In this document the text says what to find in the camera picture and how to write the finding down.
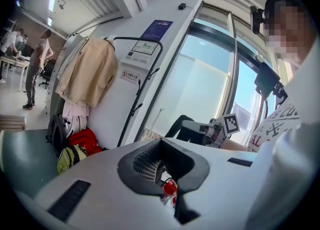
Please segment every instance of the gray pants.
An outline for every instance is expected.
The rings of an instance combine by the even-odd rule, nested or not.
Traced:
[[[35,102],[36,80],[39,74],[41,73],[42,69],[43,69],[42,66],[38,66],[38,65],[29,65],[28,67],[28,71],[26,73],[26,79],[25,79],[25,89],[26,89],[26,95],[28,97],[28,104]]]

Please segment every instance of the beige jacket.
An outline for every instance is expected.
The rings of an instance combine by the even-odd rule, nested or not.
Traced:
[[[95,107],[116,77],[115,47],[111,41],[90,38],[74,57],[55,92],[71,104]]]

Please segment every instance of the glass door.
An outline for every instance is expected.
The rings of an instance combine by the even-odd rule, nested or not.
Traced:
[[[181,115],[216,118],[230,79],[230,51],[188,35],[146,121],[141,139],[164,137]]]

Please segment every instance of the white graphic t-shirt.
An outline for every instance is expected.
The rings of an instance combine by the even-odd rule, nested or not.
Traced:
[[[248,140],[248,152],[258,152],[260,145],[267,141],[275,141],[279,135],[300,124],[298,112],[287,98],[285,102],[270,114],[253,132]]]

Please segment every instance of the ceiling light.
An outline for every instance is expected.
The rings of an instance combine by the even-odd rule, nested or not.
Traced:
[[[55,1],[56,0],[49,0],[49,11],[54,11]]]
[[[51,27],[51,24],[52,24],[52,18],[51,17],[48,17],[48,25]]]

